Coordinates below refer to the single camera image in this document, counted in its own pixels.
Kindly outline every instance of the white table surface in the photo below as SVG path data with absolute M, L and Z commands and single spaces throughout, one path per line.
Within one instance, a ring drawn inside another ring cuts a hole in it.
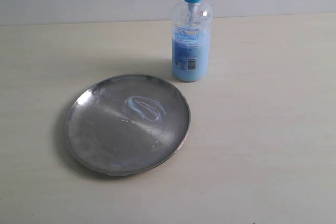
M 0 27 L 0 223 L 336 223 L 336 14 L 214 21 L 207 76 L 171 75 L 170 22 Z M 192 112 L 140 175 L 95 176 L 63 123 L 105 78 L 152 74 Z

